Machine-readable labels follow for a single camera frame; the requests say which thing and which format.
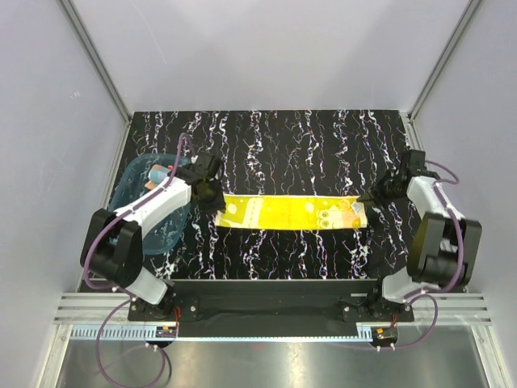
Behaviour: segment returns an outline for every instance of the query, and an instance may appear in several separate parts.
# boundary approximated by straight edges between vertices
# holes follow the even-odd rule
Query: metal floor
[[[401,343],[420,336],[401,327]],[[103,341],[101,355],[109,364],[138,343]],[[357,351],[366,344],[196,343],[178,342],[166,349],[172,364],[156,387],[488,387],[468,328],[437,327],[422,345],[396,352]],[[95,344],[72,340],[57,387],[110,387],[97,372]],[[130,353],[108,373],[119,383],[142,386],[161,366],[149,349]]]

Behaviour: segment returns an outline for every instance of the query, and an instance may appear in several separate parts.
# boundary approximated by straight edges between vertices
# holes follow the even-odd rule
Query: yellow towel
[[[216,226],[266,230],[365,228],[357,196],[235,196],[225,194],[226,213]]]

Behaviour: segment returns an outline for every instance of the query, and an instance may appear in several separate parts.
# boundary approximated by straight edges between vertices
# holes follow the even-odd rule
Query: blue plastic bin
[[[149,182],[149,170],[155,164],[167,167],[174,165],[176,156],[173,154],[143,154],[133,159],[126,167],[108,209],[114,211],[129,205],[149,190],[144,185]],[[179,165],[188,164],[190,159],[181,157]],[[187,220],[190,205],[176,209],[162,222],[156,225],[144,238],[144,255],[160,255],[170,251],[181,236]]]

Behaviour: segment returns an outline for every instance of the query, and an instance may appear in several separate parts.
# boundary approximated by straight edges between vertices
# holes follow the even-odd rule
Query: black marble patterned surface
[[[138,155],[174,154],[179,134],[220,155],[233,194],[353,196],[397,165],[408,146],[396,111],[138,112],[117,182]],[[417,226],[401,200],[368,215],[362,230],[264,231],[216,228],[191,210],[179,243],[145,266],[167,279],[378,277],[406,262]]]

